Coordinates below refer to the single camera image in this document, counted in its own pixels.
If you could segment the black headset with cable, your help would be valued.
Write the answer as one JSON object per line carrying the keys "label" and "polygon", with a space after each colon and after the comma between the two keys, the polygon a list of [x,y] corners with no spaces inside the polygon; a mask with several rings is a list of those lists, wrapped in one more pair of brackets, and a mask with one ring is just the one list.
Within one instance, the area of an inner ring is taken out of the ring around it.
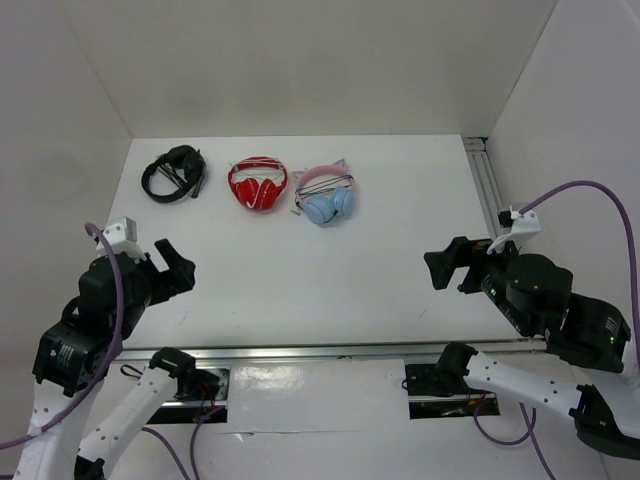
{"label": "black headset with cable", "polygon": [[[186,197],[198,198],[206,179],[207,165],[201,152],[190,145],[179,145],[163,153],[142,173],[141,187],[159,204],[172,204]],[[157,194],[151,188],[154,176],[160,173],[176,189],[170,194]]]}

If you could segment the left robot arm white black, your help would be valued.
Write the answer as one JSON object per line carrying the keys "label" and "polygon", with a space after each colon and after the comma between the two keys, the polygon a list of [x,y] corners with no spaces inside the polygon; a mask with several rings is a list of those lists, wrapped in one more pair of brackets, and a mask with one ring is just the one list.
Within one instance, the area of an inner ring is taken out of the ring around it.
{"label": "left robot arm white black", "polygon": [[33,367],[34,405],[16,479],[107,479],[128,445],[170,398],[196,390],[195,360],[170,347],[157,351],[129,394],[90,434],[84,432],[111,362],[144,311],[195,285],[195,265],[166,240],[149,255],[118,246],[95,259],[79,294],[41,337]]}

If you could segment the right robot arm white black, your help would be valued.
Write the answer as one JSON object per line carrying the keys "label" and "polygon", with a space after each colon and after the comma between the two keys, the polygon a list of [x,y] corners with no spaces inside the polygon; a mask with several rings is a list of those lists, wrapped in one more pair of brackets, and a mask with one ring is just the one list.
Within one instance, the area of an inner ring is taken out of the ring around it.
{"label": "right robot arm white black", "polygon": [[578,439],[608,456],[639,457],[639,387],[623,378],[631,329],[621,312],[573,292],[571,271],[507,242],[500,253],[488,239],[455,237],[442,251],[427,252],[434,289],[444,290],[458,268],[467,273],[459,292],[483,293],[525,337],[540,337],[545,351],[586,371],[588,384],[572,384],[509,367],[479,350],[450,342],[436,364],[448,392],[464,386],[504,394],[573,421]]}

